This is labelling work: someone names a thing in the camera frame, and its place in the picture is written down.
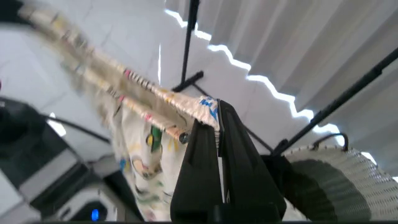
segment blue led indicator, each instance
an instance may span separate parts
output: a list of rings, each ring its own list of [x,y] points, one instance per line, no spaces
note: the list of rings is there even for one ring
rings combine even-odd
[[[98,212],[98,209],[94,209],[91,212],[91,220],[93,221],[98,221],[98,218],[100,217],[100,213]]]

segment curtain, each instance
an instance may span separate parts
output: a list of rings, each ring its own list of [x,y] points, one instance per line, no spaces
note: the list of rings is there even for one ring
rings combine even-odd
[[[166,0],[188,19],[188,0]],[[248,74],[320,111],[398,47],[395,0],[201,0],[199,31],[225,45]],[[335,124],[352,146],[398,175],[398,62],[320,124]]]

